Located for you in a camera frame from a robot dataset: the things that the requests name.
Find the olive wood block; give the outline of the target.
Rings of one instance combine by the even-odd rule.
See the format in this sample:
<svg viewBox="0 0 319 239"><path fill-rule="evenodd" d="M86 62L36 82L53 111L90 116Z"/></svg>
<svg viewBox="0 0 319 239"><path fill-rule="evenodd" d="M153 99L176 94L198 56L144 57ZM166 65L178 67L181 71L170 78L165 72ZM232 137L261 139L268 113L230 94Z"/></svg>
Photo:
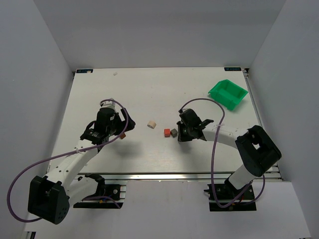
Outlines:
<svg viewBox="0 0 319 239"><path fill-rule="evenodd" d="M170 130L170 135L172 137L177 137L178 136L178 131L175 128L173 128L173 129Z"/></svg>

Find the red wood cube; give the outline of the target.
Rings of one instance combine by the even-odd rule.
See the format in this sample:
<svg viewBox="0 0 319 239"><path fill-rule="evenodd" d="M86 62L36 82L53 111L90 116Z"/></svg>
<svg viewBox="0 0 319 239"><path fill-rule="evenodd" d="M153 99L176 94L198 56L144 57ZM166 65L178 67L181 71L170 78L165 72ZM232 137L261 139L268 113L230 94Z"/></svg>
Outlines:
<svg viewBox="0 0 319 239"><path fill-rule="evenodd" d="M165 128L165 129L163 130L163 133L164 133L164 136L165 136L165 137L170 137L170 129L169 129L169 128Z"/></svg>

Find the green plastic bin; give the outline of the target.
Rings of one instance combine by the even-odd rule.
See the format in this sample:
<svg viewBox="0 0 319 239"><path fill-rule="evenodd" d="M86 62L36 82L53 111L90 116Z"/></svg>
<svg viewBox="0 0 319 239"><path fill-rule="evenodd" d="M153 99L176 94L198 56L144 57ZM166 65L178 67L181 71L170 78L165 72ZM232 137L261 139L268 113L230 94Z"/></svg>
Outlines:
<svg viewBox="0 0 319 239"><path fill-rule="evenodd" d="M219 81L209 92L208 95L233 111L248 94L248 91L231 82L228 79Z"/></svg>

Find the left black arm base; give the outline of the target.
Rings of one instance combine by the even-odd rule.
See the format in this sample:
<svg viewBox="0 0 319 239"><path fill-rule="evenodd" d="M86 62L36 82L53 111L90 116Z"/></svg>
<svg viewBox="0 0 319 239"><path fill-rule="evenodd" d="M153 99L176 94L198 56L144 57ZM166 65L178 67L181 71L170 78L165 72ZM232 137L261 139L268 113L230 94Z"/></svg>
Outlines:
<svg viewBox="0 0 319 239"><path fill-rule="evenodd" d="M116 182L107 182L99 174L85 174L79 176L78 181L92 181L92 194L85 195L84 199L75 203L75 209L120 209L124 204L126 186Z"/></svg>

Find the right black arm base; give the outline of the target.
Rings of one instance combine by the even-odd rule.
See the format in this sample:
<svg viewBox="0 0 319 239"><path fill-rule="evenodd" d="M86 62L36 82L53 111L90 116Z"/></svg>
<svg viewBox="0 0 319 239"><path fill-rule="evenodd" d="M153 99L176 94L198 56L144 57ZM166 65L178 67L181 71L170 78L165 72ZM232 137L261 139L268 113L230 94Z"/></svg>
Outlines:
<svg viewBox="0 0 319 239"><path fill-rule="evenodd" d="M228 204L233 200L241 190L238 192L233 192L225 184L215 184L215 193L217 199L221 205ZM204 190L204 194L208 196L209 201L209 210L211 212L252 212L257 211L256 203L252 202L255 199L255 194L252 186L249 188L234 201L230 206L226 208L221 208L216 204L216 201L213 197L212 186L211 184L207 185L207 188Z"/></svg>

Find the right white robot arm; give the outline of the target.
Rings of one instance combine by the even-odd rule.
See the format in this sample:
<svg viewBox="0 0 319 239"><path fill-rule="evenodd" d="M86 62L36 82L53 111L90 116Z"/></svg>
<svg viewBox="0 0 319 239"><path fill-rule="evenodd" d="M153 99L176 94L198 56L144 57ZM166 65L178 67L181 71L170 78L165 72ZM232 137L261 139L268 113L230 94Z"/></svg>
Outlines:
<svg viewBox="0 0 319 239"><path fill-rule="evenodd" d="M242 190L256 177L261 177L282 158L282 153L265 130L255 125L249 129L231 128L202 121L192 109L179 111L178 142L194 139L221 143L238 150L242 165L225 180L232 191Z"/></svg>

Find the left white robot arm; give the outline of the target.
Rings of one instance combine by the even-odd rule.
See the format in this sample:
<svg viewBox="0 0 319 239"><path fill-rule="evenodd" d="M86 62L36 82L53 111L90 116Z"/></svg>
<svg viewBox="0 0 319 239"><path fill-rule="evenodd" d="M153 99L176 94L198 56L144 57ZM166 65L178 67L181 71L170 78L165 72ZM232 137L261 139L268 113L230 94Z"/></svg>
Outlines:
<svg viewBox="0 0 319 239"><path fill-rule="evenodd" d="M106 196L105 179L94 173L75 178L87 163L109 143L110 137L133 130L135 122L126 109L121 109L124 119L111 105L101 107L96 120L90 122L75 146L75 153L66 156L53 170L43 177L32 179L27 210L53 224L61 223L69 208L78 202Z"/></svg>

